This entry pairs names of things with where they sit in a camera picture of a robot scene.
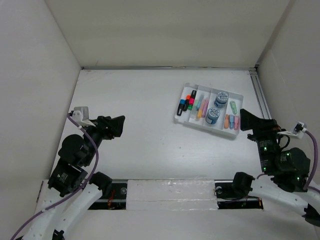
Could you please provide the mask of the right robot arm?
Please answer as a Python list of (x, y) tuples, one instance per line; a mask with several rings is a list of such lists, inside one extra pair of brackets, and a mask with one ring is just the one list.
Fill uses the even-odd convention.
[[(302, 217), (316, 227), (320, 225), (320, 190), (311, 186), (318, 166), (319, 151), (315, 137), (302, 122), (293, 131), (281, 128), (275, 119), (259, 118), (245, 109), (240, 109), (240, 129), (251, 130), (247, 138), (256, 142), (262, 174), (281, 190), (296, 194), (306, 202)], [(314, 159), (310, 160), (303, 150), (293, 147), (285, 150), (280, 145), (282, 137), (299, 137), (307, 134), (313, 142)]]

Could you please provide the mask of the green correction tape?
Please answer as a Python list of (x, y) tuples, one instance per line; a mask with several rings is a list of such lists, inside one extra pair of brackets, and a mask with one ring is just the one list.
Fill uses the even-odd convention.
[(234, 115), (237, 115), (238, 110), (237, 110), (237, 105), (236, 105), (235, 101), (230, 101), (229, 104), (230, 104), (230, 108), (231, 108), (232, 113)]

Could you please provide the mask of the purple cap pastel highlighter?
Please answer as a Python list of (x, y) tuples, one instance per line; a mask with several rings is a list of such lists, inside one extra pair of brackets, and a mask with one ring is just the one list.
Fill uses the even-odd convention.
[(208, 105), (205, 106), (205, 107), (203, 107), (202, 118), (205, 118), (205, 117), (206, 117)]

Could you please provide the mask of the pink cap black highlighter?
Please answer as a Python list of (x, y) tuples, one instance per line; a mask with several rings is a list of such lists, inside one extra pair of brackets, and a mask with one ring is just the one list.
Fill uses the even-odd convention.
[(193, 90), (191, 92), (190, 98), (189, 98), (189, 105), (193, 106), (194, 105), (194, 101), (195, 101), (195, 97), (196, 97), (197, 91)]

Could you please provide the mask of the yellow pastel highlighter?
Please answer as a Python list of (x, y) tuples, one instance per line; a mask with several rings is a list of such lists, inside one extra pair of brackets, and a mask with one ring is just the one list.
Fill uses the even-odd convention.
[(203, 115), (203, 106), (201, 106), (201, 107), (198, 109), (196, 118), (197, 118), (197, 119), (201, 119), (201, 118), (202, 118), (202, 115)]

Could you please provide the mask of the blue correction tape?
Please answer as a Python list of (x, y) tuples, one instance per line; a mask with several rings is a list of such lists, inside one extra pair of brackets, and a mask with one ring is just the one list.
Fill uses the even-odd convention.
[(233, 114), (230, 114), (228, 116), (228, 120), (229, 120), (229, 128), (232, 130), (235, 127), (235, 116)]

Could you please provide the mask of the orange correction tape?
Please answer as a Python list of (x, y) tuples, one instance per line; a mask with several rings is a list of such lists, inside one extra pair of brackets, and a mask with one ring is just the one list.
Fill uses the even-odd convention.
[(223, 128), (224, 128), (224, 129), (228, 129), (228, 128), (229, 128), (229, 125), (230, 125), (229, 115), (226, 114), (226, 115), (225, 115), (225, 118), (224, 118)]

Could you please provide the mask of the blue cap pastel highlighter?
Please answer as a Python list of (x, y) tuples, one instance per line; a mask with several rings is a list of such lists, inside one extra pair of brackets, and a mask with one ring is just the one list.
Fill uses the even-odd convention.
[(198, 103), (197, 103), (197, 110), (198, 111), (202, 111), (203, 110), (203, 106), (204, 106), (204, 103), (205, 103), (205, 95), (202, 93), (198, 99)]

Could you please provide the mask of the orange cap black highlighter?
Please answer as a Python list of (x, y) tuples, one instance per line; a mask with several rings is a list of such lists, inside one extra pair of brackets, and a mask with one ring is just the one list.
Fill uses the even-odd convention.
[(185, 105), (188, 106), (189, 105), (189, 100), (190, 100), (191, 95), (188, 94), (185, 98)]

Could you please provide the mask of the blue cap black highlighter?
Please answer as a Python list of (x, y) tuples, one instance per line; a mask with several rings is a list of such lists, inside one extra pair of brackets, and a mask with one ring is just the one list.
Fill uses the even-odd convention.
[(178, 108), (177, 108), (177, 116), (181, 116), (182, 112), (184, 111), (185, 108), (185, 100), (184, 99), (180, 99), (179, 104), (178, 104)]

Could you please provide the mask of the green cap pastel highlighter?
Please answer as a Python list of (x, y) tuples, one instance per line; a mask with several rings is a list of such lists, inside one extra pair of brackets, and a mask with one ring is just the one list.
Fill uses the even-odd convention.
[(199, 102), (198, 99), (194, 100), (194, 103), (193, 103), (193, 106), (192, 106), (192, 110), (191, 110), (191, 114), (190, 114), (190, 118), (191, 119), (194, 119), (196, 117), (196, 114), (197, 114), (197, 111), (198, 111), (198, 109), (197, 109), (198, 102)]

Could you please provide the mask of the pink correction tape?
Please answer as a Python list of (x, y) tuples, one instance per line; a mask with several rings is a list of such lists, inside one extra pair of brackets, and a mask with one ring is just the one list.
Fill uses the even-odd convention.
[(237, 131), (239, 128), (240, 128), (240, 116), (239, 115), (235, 115), (234, 116), (234, 126), (233, 126), (233, 129), (235, 131)]

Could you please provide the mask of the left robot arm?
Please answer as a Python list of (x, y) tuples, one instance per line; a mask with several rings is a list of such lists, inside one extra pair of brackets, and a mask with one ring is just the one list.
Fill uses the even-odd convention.
[(96, 200), (111, 194), (113, 180), (96, 171), (98, 148), (102, 141), (122, 135), (125, 116), (98, 116), (90, 120), (87, 114), (73, 110), (67, 119), (83, 135), (72, 134), (63, 140), (41, 209), (19, 227), (11, 237), (13, 240), (26, 226), (29, 229), (20, 237), (22, 240), (64, 240)]

